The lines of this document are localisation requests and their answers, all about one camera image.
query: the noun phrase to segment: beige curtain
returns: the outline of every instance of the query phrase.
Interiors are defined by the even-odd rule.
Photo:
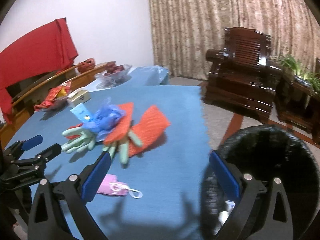
[[[207,49],[222,49],[224,27],[271,35],[272,55],[292,54],[313,70],[320,27],[303,0],[149,0],[155,63],[175,76],[205,79]]]

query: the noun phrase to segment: bin liner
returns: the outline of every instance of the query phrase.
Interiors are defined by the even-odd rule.
[[[261,181],[274,177],[282,180],[292,213],[294,239],[299,239],[319,211],[319,166],[305,142],[277,126],[259,125],[234,133],[217,152],[243,174]],[[201,192],[201,229],[205,239],[212,239],[225,200],[208,166]]]

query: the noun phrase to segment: wooden furniture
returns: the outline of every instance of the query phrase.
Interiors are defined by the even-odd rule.
[[[0,128],[0,143],[2,149],[6,147],[16,131],[33,115],[33,106],[44,100],[50,88],[64,83],[68,77],[71,77],[68,78],[68,80],[71,80],[72,91],[84,87],[94,80],[96,73],[104,71],[105,65],[106,63],[98,64],[94,69],[78,76],[75,76],[74,72],[77,65],[58,74],[49,73],[15,96],[12,102],[13,122],[12,124],[6,123]],[[23,107],[17,108],[21,103],[23,103]]]
[[[279,121],[311,133],[313,142],[320,144],[320,96],[311,87],[284,72],[276,88],[275,105]]]
[[[320,73],[320,59],[316,57],[315,73]]]
[[[81,87],[85,87],[86,85],[94,81],[94,75],[104,71],[106,64],[107,63],[97,64],[94,69],[71,78],[71,91],[74,91]]]
[[[222,51],[209,49],[212,61],[204,100],[225,101],[253,110],[268,122],[282,70],[271,62],[270,36],[243,27],[225,28]]]

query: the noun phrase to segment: small box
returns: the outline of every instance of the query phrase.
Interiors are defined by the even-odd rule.
[[[90,99],[90,93],[88,90],[83,88],[78,88],[73,91],[70,95],[68,95],[67,102],[69,106],[72,108],[79,105],[80,103],[84,103]]]

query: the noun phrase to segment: potted plant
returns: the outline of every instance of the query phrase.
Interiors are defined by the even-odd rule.
[[[286,57],[281,56],[278,61],[280,65],[293,71],[294,78],[297,82],[303,86],[312,87],[316,94],[320,92],[320,78],[317,77],[316,73],[303,70],[299,60],[296,61],[292,55],[287,55]]]

